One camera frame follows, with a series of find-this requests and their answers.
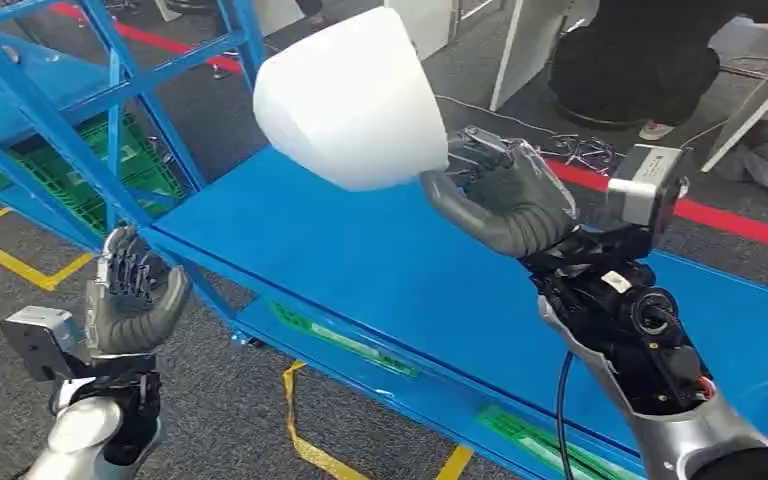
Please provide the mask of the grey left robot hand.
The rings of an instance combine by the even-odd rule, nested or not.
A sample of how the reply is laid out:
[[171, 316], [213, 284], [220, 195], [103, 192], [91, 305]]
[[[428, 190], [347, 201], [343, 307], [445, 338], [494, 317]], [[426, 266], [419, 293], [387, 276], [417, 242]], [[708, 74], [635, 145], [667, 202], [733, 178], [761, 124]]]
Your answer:
[[190, 298], [181, 266], [153, 269], [152, 250], [140, 254], [132, 226], [104, 240], [96, 276], [86, 286], [85, 332], [95, 357], [149, 353], [171, 337]]

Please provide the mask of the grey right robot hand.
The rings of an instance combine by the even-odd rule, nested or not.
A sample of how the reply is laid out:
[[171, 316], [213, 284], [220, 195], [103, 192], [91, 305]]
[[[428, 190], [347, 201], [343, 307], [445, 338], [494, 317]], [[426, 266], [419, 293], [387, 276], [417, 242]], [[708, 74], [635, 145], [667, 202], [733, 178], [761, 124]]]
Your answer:
[[576, 227], [572, 194], [527, 141], [468, 126], [449, 136], [448, 158], [454, 170], [419, 175], [425, 195], [438, 213], [491, 250], [527, 258]]

